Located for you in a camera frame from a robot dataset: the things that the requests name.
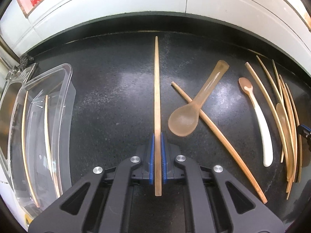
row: wooden chopstick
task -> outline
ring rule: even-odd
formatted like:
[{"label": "wooden chopstick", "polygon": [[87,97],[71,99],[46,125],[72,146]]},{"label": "wooden chopstick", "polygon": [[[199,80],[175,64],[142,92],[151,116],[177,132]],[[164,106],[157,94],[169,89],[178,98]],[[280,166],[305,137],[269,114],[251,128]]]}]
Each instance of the wooden chopstick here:
[{"label": "wooden chopstick", "polygon": [[254,69],[251,67],[251,65],[246,62],[245,63],[245,66],[247,68],[247,70],[251,73],[252,77],[254,78],[254,80],[256,81],[257,85],[259,86],[261,92],[263,93],[270,109],[271,109],[271,112],[272,112],[272,115],[274,117],[274,120],[275,120],[275,123],[276,123],[276,126],[277,126],[277,129],[279,131],[279,135],[280,135],[280,138],[281,138],[281,142],[282,142],[282,145],[283,145],[283,149],[284,149],[284,156],[285,156],[285,162],[286,162],[286,168],[287,168],[287,178],[289,179],[291,176],[290,172],[289,172],[289,165],[288,165],[288,154],[287,154],[287,146],[286,146],[286,141],[285,141],[285,136],[284,136],[284,132],[283,132],[283,129],[282,129],[282,126],[281,126],[281,123],[280,123],[280,119],[276,113],[276,110],[275,110],[275,107],[271,101],[271,98],[270,96],[268,95],[268,92],[267,90],[265,89],[264,85],[262,84],[261,80],[259,79],[258,75],[255,73]]},{"label": "wooden chopstick", "polygon": [[[279,74],[278,74],[278,72],[277,72],[277,69],[276,69],[274,60],[272,60],[272,65],[273,65],[274,73],[275,73],[275,76],[276,76],[277,85],[278,85],[278,87],[279,87],[279,94],[280,94],[281,100],[282,100],[281,104],[284,105],[283,92],[282,92],[281,82],[280,82],[280,79],[279,79]],[[282,147],[281,160],[280,160],[281,163],[283,163],[283,158],[284,158],[284,148]]]},{"label": "wooden chopstick", "polygon": [[26,157],[26,139],[25,139],[25,121],[26,121],[26,103],[27,103],[27,97],[28,97],[28,91],[26,92],[25,96],[25,102],[24,102],[24,108],[23,108],[23,116],[21,120],[21,150],[23,155],[23,162],[24,162],[24,169],[26,173],[27,183],[29,186],[30,194],[34,200],[34,203],[37,208],[40,207],[39,200],[37,199],[37,196],[35,194],[34,188],[32,187],[31,181],[30,181],[30,174],[27,164],[27,157]]},{"label": "wooden chopstick", "polygon": [[282,76],[279,75],[280,77],[280,82],[283,90],[283,97],[285,101],[285,105],[287,108],[288,112],[288,117],[290,120],[290,127],[291,127],[291,135],[292,135],[292,146],[293,146],[293,152],[294,152],[294,173],[293,173],[293,181],[295,180],[296,177],[296,168],[297,168],[297,133],[296,133],[296,123],[295,123],[295,118],[294,118],[294,113],[293,113],[293,108],[290,102],[290,98],[288,95],[288,92],[285,87],[285,83],[282,79]]},{"label": "wooden chopstick", "polygon": [[[267,68],[265,67],[265,65],[263,64],[263,62],[261,61],[261,59],[258,57],[258,55],[256,55],[256,58],[258,59],[259,63],[261,64],[263,70],[265,71],[269,81],[270,81],[270,84],[272,86],[272,89],[276,95],[276,98],[278,100],[279,103],[281,103],[282,105],[284,105],[284,102],[283,102],[283,96],[281,97],[281,93],[282,93],[282,90],[280,88],[280,82],[279,82],[279,76],[277,74],[277,70],[276,70],[276,67],[275,67],[275,64],[274,64],[274,60],[272,61],[272,64],[273,64],[273,68],[274,68],[274,71],[276,72],[276,80],[278,82],[278,86],[279,86],[279,89],[280,89],[280,92],[279,90],[277,89],[269,71],[267,70]],[[281,162],[283,161],[283,156],[284,156],[284,147],[282,147],[282,152],[281,152]]]},{"label": "wooden chopstick", "polygon": [[278,84],[278,87],[279,87],[279,93],[280,93],[281,100],[282,100],[281,103],[284,105],[283,92],[282,92],[282,88],[281,88],[281,82],[280,82],[280,79],[279,79],[279,74],[278,74],[278,72],[277,72],[277,69],[276,69],[274,60],[272,60],[272,65],[273,65],[273,69],[274,69],[274,72],[275,72],[276,81],[277,81],[277,84]]},{"label": "wooden chopstick", "polygon": [[162,158],[161,158],[161,104],[160,104],[160,63],[158,37],[155,38],[155,196],[162,195]]},{"label": "wooden chopstick", "polygon": [[268,79],[270,81],[270,84],[272,86],[272,89],[273,89],[273,91],[274,91],[274,93],[276,95],[276,98],[277,98],[278,102],[282,104],[281,95],[280,95],[280,93],[279,93],[279,91],[278,91],[278,89],[277,89],[277,87],[276,87],[276,85],[275,85],[275,83],[274,83],[274,81],[273,81],[269,71],[267,70],[267,68],[265,67],[265,65],[261,61],[261,59],[258,57],[258,55],[256,55],[256,58],[258,59],[259,63],[261,64],[261,66],[263,68],[263,70],[265,71],[265,73],[266,73],[266,75],[267,75],[267,77],[268,77]]},{"label": "wooden chopstick", "polygon": [[[290,93],[290,89],[288,87],[288,85],[285,83],[285,86],[287,88],[287,92],[288,92],[288,95],[290,97],[290,101],[291,101],[291,104],[292,104],[292,107],[293,107],[293,111],[294,111],[294,114],[295,114],[295,119],[296,119],[296,125],[299,126],[299,118],[298,118],[298,114],[297,114],[297,109],[296,109],[296,106],[295,106],[295,103],[294,103],[294,99]],[[301,141],[301,135],[299,134],[298,135],[298,140],[299,140],[299,171],[298,171],[298,182],[300,182],[301,180],[301,170],[302,170],[302,141]]]},{"label": "wooden chopstick", "polygon": [[284,132],[284,135],[285,135],[285,140],[286,140],[286,145],[287,145],[287,148],[288,148],[288,171],[287,171],[287,181],[288,181],[288,184],[287,184],[287,188],[286,188],[286,193],[289,192],[289,189],[290,189],[290,186],[293,181],[292,181],[292,178],[293,178],[293,171],[294,171],[294,154],[293,154],[293,149],[292,149],[292,143],[291,143],[291,135],[290,135],[290,132],[289,130],[287,129],[286,127],[286,123],[285,123],[285,112],[284,112],[284,109],[283,109],[283,106],[281,103],[278,103],[276,105],[276,112],[280,118],[280,121],[281,121],[281,124],[282,124],[282,128],[283,128],[283,132]]},{"label": "wooden chopstick", "polygon": [[45,138],[45,151],[46,151],[46,158],[50,170],[50,174],[52,177],[52,181],[54,184],[54,189],[57,198],[60,197],[58,179],[56,171],[52,169],[52,154],[51,154],[51,147],[50,147],[50,139],[49,139],[49,123],[48,123],[48,95],[45,96],[45,110],[44,110],[44,138]]},{"label": "wooden chopstick", "polygon": [[[181,96],[188,103],[190,103],[192,101],[192,99],[176,83],[172,82],[172,86],[181,94]],[[242,169],[242,171],[245,173],[246,177],[251,182],[252,186],[256,190],[256,192],[259,195],[262,202],[267,203],[267,198],[265,197],[265,194],[263,193],[260,186],[258,185],[256,179],[254,178],[254,176],[252,175],[252,173],[250,172],[248,167],[245,165],[244,161],[241,159],[239,154],[236,152],[236,150],[233,148],[233,146],[226,139],[226,137],[221,133],[221,131],[217,128],[217,126],[209,119],[209,117],[202,110],[200,110],[200,117],[209,126],[209,128],[212,130],[212,132],[218,137],[218,139],[222,142],[224,147],[226,147],[228,152],[231,154],[231,156],[237,162],[239,167]]]}]

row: spoon bowl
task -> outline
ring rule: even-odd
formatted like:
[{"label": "spoon bowl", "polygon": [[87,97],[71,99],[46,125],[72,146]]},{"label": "spoon bowl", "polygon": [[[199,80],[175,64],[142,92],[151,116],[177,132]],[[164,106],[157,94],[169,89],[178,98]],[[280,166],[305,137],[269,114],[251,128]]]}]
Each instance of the spoon bowl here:
[{"label": "spoon bowl", "polygon": [[248,79],[241,77],[238,82],[245,93],[249,94],[253,90],[252,83]]},{"label": "spoon bowl", "polygon": [[188,136],[197,126],[199,111],[193,103],[176,109],[169,117],[169,129],[179,137]]}]

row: translucent plastic spoon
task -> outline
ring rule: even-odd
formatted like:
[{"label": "translucent plastic spoon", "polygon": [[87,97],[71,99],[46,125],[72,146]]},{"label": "translucent plastic spoon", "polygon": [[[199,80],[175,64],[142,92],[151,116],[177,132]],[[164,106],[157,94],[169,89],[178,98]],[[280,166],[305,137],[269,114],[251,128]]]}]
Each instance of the translucent plastic spoon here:
[{"label": "translucent plastic spoon", "polygon": [[201,107],[228,68],[229,65],[225,61],[219,60],[206,83],[192,102],[176,109],[171,114],[169,117],[169,129],[175,135],[185,137],[195,130]]}]

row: white spoon handle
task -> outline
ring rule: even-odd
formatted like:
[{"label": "white spoon handle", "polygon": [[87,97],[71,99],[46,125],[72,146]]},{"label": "white spoon handle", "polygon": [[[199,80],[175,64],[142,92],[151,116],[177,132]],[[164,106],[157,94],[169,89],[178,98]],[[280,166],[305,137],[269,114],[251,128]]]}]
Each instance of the white spoon handle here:
[{"label": "white spoon handle", "polygon": [[272,142],[271,142],[271,136],[269,132],[269,128],[265,119],[265,116],[262,113],[262,110],[255,99],[255,97],[252,97],[252,103],[256,112],[259,129],[261,133],[261,139],[262,139],[262,150],[263,150],[263,165],[268,167],[272,164],[273,161],[273,149],[272,149]]}]

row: wooden utensil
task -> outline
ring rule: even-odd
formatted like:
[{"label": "wooden utensil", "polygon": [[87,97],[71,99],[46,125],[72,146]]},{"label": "wooden utensil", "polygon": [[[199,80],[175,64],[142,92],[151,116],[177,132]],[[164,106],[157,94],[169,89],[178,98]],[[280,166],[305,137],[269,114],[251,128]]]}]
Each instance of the wooden utensil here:
[{"label": "wooden utensil", "polygon": [[39,203],[39,200],[38,200],[37,195],[35,193],[35,190],[31,184],[31,181],[30,181],[30,174],[29,174],[27,156],[26,156],[25,122],[26,122],[27,98],[28,98],[28,91],[26,92],[25,101],[24,101],[24,108],[23,108],[23,115],[22,115],[22,119],[21,119],[21,150],[22,150],[24,169],[25,169],[25,173],[26,173],[26,179],[27,179],[29,190],[30,190],[30,194],[32,196],[32,199],[34,200],[36,207],[39,208],[40,203]]},{"label": "wooden utensil", "polygon": [[267,75],[267,77],[268,77],[268,79],[269,79],[269,81],[270,81],[270,84],[271,84],[271,86],[272,86],[272,89],[273,89],[273,91],[274,91],[274,93],[275,93],[275,95],[276,95],[276,98],[277,98],[278,102],[279,102],[279,103],[282,103],[281,95],[280,95],[280,93],[279,93],[279,91],[278,91],[278,89],[277,89],[277,87],[276,87],[276,85],[275,85],[275,83],[274,83],[274,81],[273,81],[273,79],[272,79],[272,77],[271,77],[269,71],[267,70],[267,68],[265,67],[265,65],[264,65],[263,62],[261,61],[261,59],[258,57],[258,55],[256,55],[256,58],[258,59],[259,63],[261,64],[261,66],[262,66],[262,68],[263,68],[263,70],[265,71],[265,73],[266,73],[266,75]]},{"label": "wooden utensil", "polygon": [[282,88],[281,88],[281,82],[280,82],[280,79],[279,79],[279,74],[278,74],[278,72],[277,72],[277,69],[276,69],[274,60],[272,60],[272,65],[273,65],[273,69],[274,69],[274,72],[275,72],[276,81],[277,81],[277,84],[278,84],[278,87],[279,87],[279,94],[280,94],[281,100],[282,100],[281,103],[284,105],[283,92],[282,92]]},{"label": "wooden utensil", "polygon": [[[188,103],[192,101],[192,99],[176,83],[172,82],[172,86],[181,94],[181,96]],[[256,190],[262,202],[267,203],[267,198],[265,197],[265,194],[261,190],[259,184],[257,183],[256,179],[254,178],[254,176],[252,175],[248,167],[245,165],[244,161],[241,159],[240,155],[236,152],[236,150],[229,143],[226,137],[221,133],[221,131],[217,128],[217,126],[211,121],[211,119],[203,112],[203,110],[200,110],[199,114],[202,120],[207,124],[207,126],[209,126],[212,132],[218,137],[218,139],[221,141],[221,143],[224,145],[227,151],[231,154],[231,156],[237,162],[239,167],[242,169],[246,177],[251,182],[252,186]]]},{"label": "wooden utensil", "polygon": [[[277,72],[277,69],[276,69],[274,60],[272,60],[272,65],[273,65],[274,73],[275,73],[275,76],[276,76],[277,85],[278,85],[278,87],[279,87],[279,94],[280,94],[281,100],[282,100],[281,104],[283,104],[283,106],[284,106],[284,100],[283,100],[283,92],[282,92],[282,88],[281,88],[281,82],[280,82],[280,79],[279,79],[279,74],[278,74],[278,72]],[[282,148],[281,163],[283,163],[283,158],[284,158],[284,149]]]},{"label": "wooden utensil", "polygon": [[251,82],[242,77],[238,80],[242,90],[249,96],[259,124],[259,129],[261,133],[261,140],[262,140],[262,150],[263,150],[263,165],[268,167],[272,164],[273,161],[273,149],[272,149],[272,141],[269,132],[269,128],[265,119],[265,116],[262,113],[262,110],[254,96],[253,87]]},{"label": "wooden utensil", "polygon": [[251,73],[251,75],[254,78],[254,80],[256,81],[257,85],[259,86],[259,88],[260,88],[261,92],[263,93],[263,95],[264,95],[264,97],[265,97],[265,99],[266,99],[266,101],[267,101],[267,103],[271,109],[271,112],[273,114],[277,129],[279,131],[281,142],[283,145],[286,168],[287,168],[287,178],[289,178],[290,177],[290,171],[288,171],[287,146],[286,146],[285,136],[284,136],[284,132],[283,132],[279,117],[276,113],[275,107],[274,107],[274,105],[270,99],[270,96],[268,95],[267,90],[265,89],[265,87],[262,84],[261,80],[259,79],[258,75],[255,73],[254,69],[251,67],[251,65],[248,62],[245,63],[245,66],[246,66],[247,70]]},{"label": "wooden utensil", "polygon": [[277,115],[280,119],[282,128],[283,128],[283,132],[285,135],[285,141],[286,141],[286,145],[287,145],[287,152],[288,152],[288,166],[287,166],[287,181],[290,181],[292,179],[293,176],[293,172],[294,172],[294,152],[292,149],[292,143],[291,143],[291,135],[289,133],[289,130],[287,128],[286,125],[286,120],[285,120],[285,112],[284,109],[282,107],[282,104],[278,103],[276,105],[276,112]]},{"label": "wooden utensil", "polygon": [[295,119],[294,119],[293,108],[291,106],[290,98],[289,98],[288,92],[286,90],[284,81],[283,81],[281,75],[279,75],[279,77],[280,77],[280,82],[281,82],[281,86],[282,86],[282,91],[283,91],[283,97],[284,97],[285,105],[286,105],[286,108],[287,108],[288,117],[289,117],[289,120],[290,120],[291,138],[292,138],[291,142],[292,142],[293,153],[294,153],[294,174],[293,174],[293,181],[294,181],[295,180],[295,176],[296,176],[296,168],[297,168],[297,133],[296,133],[296,123],[295,123]]},{"label": "wooden utensil", "polygon": [[[295,106],[295,103],[294,103],[294,100],[293,100],[293,97],[290,93],[290,89],[288,87],[288,85],[285,83],[285,86],[287,88],[287,92],[289,94],[289,97],[290,97],[290,101],[291,101],[291,104],[292,104],[292,107],[293,107],[293,111],[294,111],[294,114],[295,114],[295,119],[296,119],[296,125],[299,126],[300,123],[299,123],[299,118],[298,118],[298,114],[297,114],[297,110],[296,110],[296,106]],[[299,171],[298,171],[298,182],[300,182],[301,180],[301,170],[302,170],[302,141],[301,141],[301,135],[299,134],[298,135],[298,140],[299,140]]]},{"label": "wooden utensil", "polygon": [[161,103],[160,103],[160,63],[158,37],[155,38],[155,196],[162,195],[162,157],[161,157]]},{"label": "wooden utensil", "polygon": [[195,130],[201,107],[228,69],[229,65],[225,61],[219,60],[193,101],[176,109],[170,115],[168,125],[175,135],[185,137]]},{"label": "wooden utensil", "polygon": [[57,173],[52,169],[52,154],[49,140],[49,125],[48,125],[48,95],[45,96],[45,110],[44,110],[44,139],[45,139],[45,151],[48,162],[49,171],[54,184],[54,189],[57,198],[60,197],[60,188],[57,179]]}]

